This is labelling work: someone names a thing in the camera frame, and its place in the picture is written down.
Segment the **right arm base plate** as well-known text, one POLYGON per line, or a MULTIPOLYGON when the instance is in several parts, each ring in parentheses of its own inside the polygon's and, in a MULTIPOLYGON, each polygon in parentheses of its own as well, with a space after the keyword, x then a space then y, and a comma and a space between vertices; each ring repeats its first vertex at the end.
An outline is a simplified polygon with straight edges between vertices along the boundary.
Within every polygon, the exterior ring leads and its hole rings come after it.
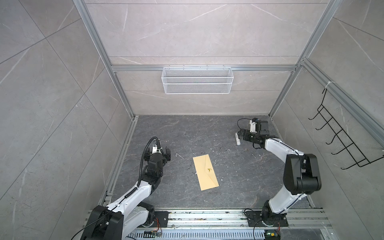
POLYGON ((263 213, 246 209, 244 215, 249 227, 288 227, 287 214, 263 213))

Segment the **white glue stick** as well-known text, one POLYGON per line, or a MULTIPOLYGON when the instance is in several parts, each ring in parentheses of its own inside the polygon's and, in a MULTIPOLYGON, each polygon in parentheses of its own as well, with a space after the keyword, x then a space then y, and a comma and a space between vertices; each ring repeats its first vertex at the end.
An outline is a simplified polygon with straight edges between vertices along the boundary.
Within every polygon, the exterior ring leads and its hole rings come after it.
POLYGON ((239 135, 237 133, 235 133, 235 138, 236 138, 236 143, 239 146, 241 144, 241 141, 240 141, 239 135))

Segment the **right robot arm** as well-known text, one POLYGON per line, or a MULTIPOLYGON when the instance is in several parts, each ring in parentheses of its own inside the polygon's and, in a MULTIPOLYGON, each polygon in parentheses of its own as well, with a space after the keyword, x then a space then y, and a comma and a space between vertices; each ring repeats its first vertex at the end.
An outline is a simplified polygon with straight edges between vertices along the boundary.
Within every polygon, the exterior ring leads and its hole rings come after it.
POLYGON ((236 133, 237 145, 241 140, 258 145, 278 157, 285 164, 283 186, 260 212, 253 212, 255 226, 286 226, 283 221, 288 210, 302 198, 317 192, 322 187, 318 159, 313 154, 305 154, 270 135, 269 122, 257 118, 248 119, 250 128, 239 128, 236 133))

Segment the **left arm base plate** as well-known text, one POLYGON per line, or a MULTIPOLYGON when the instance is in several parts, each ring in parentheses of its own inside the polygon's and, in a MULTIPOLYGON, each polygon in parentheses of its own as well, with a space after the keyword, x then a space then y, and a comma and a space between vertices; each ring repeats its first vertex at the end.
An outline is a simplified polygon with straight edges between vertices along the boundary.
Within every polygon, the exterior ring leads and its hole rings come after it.
POLYGON ((169 214, 170 212, 168 211, 155 211, 151 216, 152 225, 150 227, 157 228, 158 224, 160 224, 161 228, 166 228, 168 226, 169 214))

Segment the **tan paper envelope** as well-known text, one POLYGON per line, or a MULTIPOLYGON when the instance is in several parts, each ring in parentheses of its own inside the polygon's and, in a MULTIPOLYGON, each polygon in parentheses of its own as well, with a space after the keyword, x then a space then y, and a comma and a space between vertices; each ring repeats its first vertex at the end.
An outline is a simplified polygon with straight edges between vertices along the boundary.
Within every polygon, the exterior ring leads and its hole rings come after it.
POLYGON ((201 191, 219 186, 211 159, 209 155, 193 158, 201 191))

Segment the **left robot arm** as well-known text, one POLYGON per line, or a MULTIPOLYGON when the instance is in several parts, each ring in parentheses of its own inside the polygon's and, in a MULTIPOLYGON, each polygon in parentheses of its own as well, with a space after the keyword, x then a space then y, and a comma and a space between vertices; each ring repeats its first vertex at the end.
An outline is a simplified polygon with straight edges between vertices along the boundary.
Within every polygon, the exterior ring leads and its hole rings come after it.
POLYGON ((96 206, 82 230, 81 240, 123 240, 139 226, 150 227, 155 221, 154 206, 144 203, 159 186, 171 150, 146 149, 145 171, 129 191, 109 205, 96 206))

